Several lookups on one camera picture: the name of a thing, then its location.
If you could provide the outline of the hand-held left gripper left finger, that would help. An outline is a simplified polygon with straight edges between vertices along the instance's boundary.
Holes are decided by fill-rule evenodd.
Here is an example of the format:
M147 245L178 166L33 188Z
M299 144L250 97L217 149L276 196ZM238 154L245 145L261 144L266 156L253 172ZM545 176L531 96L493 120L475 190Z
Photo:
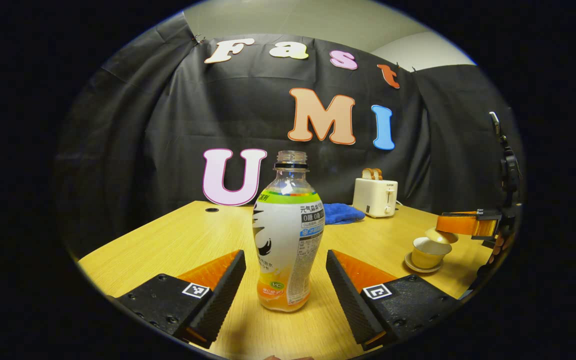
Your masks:
M217 339L245 271L240 249L178 276L160 273L109 300L172 337L208 349Z

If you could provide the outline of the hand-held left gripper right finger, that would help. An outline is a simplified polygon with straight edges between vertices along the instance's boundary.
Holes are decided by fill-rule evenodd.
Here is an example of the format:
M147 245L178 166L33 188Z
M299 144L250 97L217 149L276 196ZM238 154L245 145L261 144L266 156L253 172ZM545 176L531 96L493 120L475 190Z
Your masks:
M438 324L460 302L418 275L401 278L329 249L326 270L364 351L400 344Z

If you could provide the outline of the white teacup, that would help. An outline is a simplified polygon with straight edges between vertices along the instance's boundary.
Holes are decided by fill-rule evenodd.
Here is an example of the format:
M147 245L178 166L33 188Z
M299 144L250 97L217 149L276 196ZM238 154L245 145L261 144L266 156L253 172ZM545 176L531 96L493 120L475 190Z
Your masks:
M411 261L416 268L432 269L439 266L450 251L452 251L452 246L448 243L438 243L428 237L418 237L413 240Z

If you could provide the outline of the clear water bottle orange drink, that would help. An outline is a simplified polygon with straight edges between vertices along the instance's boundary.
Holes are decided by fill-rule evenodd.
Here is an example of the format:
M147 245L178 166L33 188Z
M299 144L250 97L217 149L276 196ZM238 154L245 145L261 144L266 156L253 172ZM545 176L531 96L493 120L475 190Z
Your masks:
M307 154L282 150L274 164L275 179L260 192L253 207L253 237L261 305L273 312L294 313L308 301L310 273L325 227L325 210L307 182Z

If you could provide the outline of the white saucer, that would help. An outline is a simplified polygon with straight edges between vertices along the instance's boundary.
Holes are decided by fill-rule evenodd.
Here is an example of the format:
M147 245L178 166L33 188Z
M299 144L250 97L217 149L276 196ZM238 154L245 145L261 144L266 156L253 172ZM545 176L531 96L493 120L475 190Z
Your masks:
M441 269L441 268L443 267L443 265L444 265L444 260L441 259L441 260L439 261L439 263L438 263L437 265L435 265L434 267L432 267L432 268L419 268L419 267L417 267L416 265L414 265L414 263L413 263L413 261L412 261L412 252L410 251L409 253L407 253L407 255L405 255L405 257L404 257L404 263L405 263L406 266L407 266L409 269L411 269L412 271L420 272L420 273L423 273L423 274L429 274L429 273L432 273L432 272L439 271L439 269Z

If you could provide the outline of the blue towel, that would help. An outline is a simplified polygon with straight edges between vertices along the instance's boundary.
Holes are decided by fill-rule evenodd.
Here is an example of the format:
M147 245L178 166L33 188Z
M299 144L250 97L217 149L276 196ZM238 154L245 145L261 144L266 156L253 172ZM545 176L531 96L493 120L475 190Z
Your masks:
M324 203L323 210L326 225L356 223L366 216L361 210L345 203Z

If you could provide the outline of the white toaster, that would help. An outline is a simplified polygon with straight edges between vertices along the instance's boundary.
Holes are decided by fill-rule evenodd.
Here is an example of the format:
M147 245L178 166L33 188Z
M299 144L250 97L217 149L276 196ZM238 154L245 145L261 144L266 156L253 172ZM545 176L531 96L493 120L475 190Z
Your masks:
M372 218L392 217L396 212L398 182L356 178L352 207Z

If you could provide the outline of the black backdrop cloth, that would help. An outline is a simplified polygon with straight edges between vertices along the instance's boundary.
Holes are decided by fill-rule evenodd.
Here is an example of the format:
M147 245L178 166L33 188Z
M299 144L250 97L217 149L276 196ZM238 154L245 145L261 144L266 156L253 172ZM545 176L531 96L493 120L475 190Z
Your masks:
M259 193L281 150L307 154L325 203L350 204L361 170L398 182L398 200L432 214L501 204L496 112L518 158L514 112L474 64L408 71L347 45L249 33L198 42L184 14L146 30L91 77L62 128L55 198L64 243L80 259L194 201L204 153L229 150L216 180Z

